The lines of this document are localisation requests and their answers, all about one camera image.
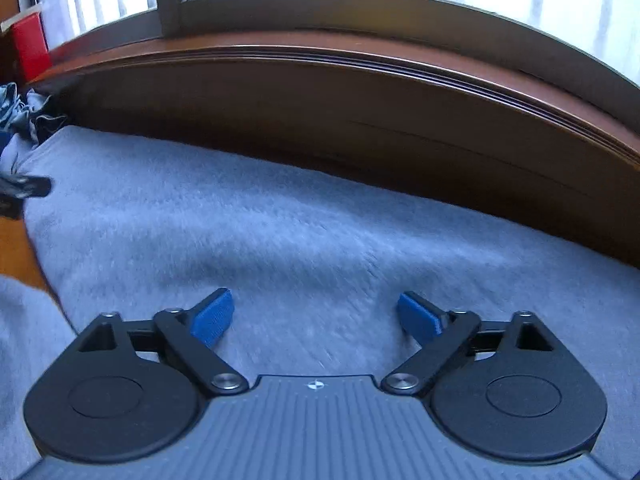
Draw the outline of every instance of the gray ribbed plate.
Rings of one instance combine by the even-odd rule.
[[[521,466],[449,440],[421,403],[372,378],[263,377],[212,401],[172,446],[134,462],[87,465],[47,457],[24,480],[572,480],[612,479],[588,455]]]

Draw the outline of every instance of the silver screw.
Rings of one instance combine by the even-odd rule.
[[[211,380],[211,384],[221,390],[235,390],[242,385],[242,377],[237,374],[218,374]]]
[[[409,390],[418,382],[418,378],[411,374],[391,374],[386,378],[386,384],[393,390]]]

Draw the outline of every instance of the wooden floor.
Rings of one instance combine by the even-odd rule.
[[[22,220],[0,218],[0,274],[49,291]]]

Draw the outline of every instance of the red object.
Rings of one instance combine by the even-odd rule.
[[[11,26],[18,63],[25,81],[30,81],[51,66],[39,14],[30,14]]]

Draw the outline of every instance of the window frame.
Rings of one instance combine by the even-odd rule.
[[[20,0],[20,9],[36,0]],[[156,0],[50,51],[53,63],[124,44],[208,32],[320,28],[419,41],[527,73],[640,132],[640,91],[590,54],[523,23],[445,0]]]

